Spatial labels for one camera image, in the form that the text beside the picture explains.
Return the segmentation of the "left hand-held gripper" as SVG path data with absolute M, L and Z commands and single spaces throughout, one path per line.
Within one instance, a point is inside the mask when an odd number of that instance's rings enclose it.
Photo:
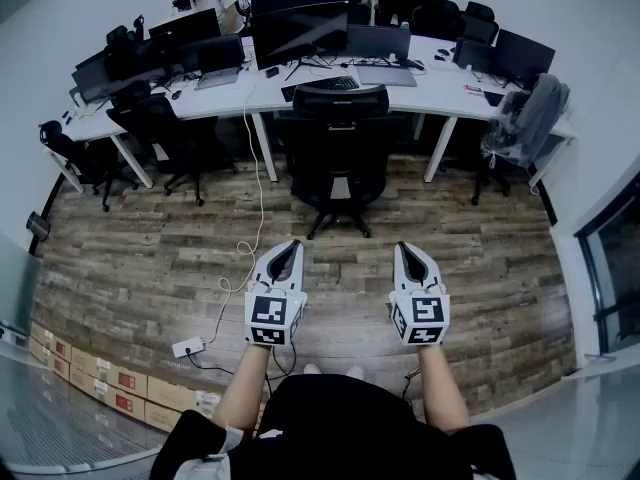
M 252 277 L 256 282 L 245 293 L 244 337 L 249 344 L 291 344 L 307 302 L 307 294 L 296 291 L 302 289 L 303 270 L 300 240 L 278 244 L 257 260 Z

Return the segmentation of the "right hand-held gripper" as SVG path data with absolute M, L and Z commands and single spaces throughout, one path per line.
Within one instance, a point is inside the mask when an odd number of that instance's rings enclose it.
M 450 325 L 450 296 L 441 283 L 439 266 L 431 256 L 406 241 L 396 244 L 390 319 L 403 345 L 442 343 Z

